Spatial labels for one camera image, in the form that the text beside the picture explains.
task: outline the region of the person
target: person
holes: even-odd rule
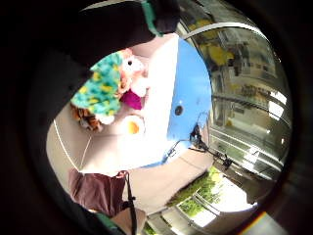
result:
[[[81,173],[75,168],[69,170],[68,186],[70,197],[89,212],[106,215],[127,235],[131,234],[132,219],[128,201],[123,201],[127,171],[120,171],[110,177],[100,173]],[[143,229],[146,213],[136,209],[137,231]]]

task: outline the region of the stuffed toy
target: stuffed toy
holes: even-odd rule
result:
[[[71,103],[77,108],[87,109],[103,124],[112,123],[120,109],[116,93],[120,85],[121,65],[121,52],[99,61],[91,68],[92,77],[74,94]]]
[[[146,94],[146,88],[143,88],[143,82],[139,80],[145,79],[143,78],[145,67],[130,49],[106,56],[90,70],[93,72],[92,77],[70,100],[80,112],[88,111],[88,118],[92,116],[93,121],[102,124],[113,123],[114,116],[120,110],[120,101],[134,109],[142,108],[140,97]]]
[[[102,131],[101,123],[95,118],[94,115],[90,114],[87,109],[79,109],[73,104],[70,104],[72,116],[79,124],[89,130]]]
[[[134,110],[141,110],[141,98],[146,95],[150,83],[144,65],[135,56],[130,55],[123,61],[122,77],[127,80],[127,90],[122,94],[120,101]]]

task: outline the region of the plush toy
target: plush toy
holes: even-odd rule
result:
[[[123,61],[122,79],[127,81],[127,91],[121,96],[120,101],[135,110],[141,110],[141,98],[146,95],[149,80],[144,77],[145,66],[133,55]]]
[[[116,93],[120,84],[120,66],[122,55],[112,53],[91,68],[93,75],[72,97],[71,102],[77,108],[87,109],[103,124],[114,121],[114,115],[120,109]]]
[[[141,87],[139,79],[143,78],[145,67],[130,49],[106,56],[90,70],[92,77],[70,100],[73,106],[87,110],[102,124],[114,121],[114,115],[120,110],[119,100],[134,109],[141,109],[140,97],[145,95],[146,88]]]

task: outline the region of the tree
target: tree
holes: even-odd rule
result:
[[[192,196],[197,192],[209,203],[219,202],[219,193],[212,193],[220,177],[216,177],[220,172],[212,167],[210,171],[206,171],[203,175],[195,179],[193,182],[179,190],[166,204],[168,207],[179,205],[179,208],[188,216],[194,216],[203,210],[203,207],[196,203]]]

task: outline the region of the strap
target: strap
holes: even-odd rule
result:
[[[107,1],[100,2],[100,3],[92,4],[92,5],[84,8],[82,11],[94,9],[94,8],[107,7],[107,6],[110,6],[113,4],[120,4],[120,3],[124,3],[124,2],[138,2],[138,3],[140,3],[142,8],[143,8],[143,11],[144,11],[144,15],[145,15],[145,19],[146,19],[146,23],[147,23],[149,31],[156,36],[162,36],[162,33],[159,32],[155,26],[156,14],[154,11],[154,7],[149,2],[149,0],[107,0]]]
[[[131,234],[136,235],[136,233],[137,233],[137,218],[136,218],[136,212],[135,212],[135,206],[134,206],[135,197],[133,197],[132,193],[131,193],[129,173],[128,172],[125,175],[125,180],[127,183],[128,203],[129,203],[130,216],[131,216],[131,222],[132,222]]]

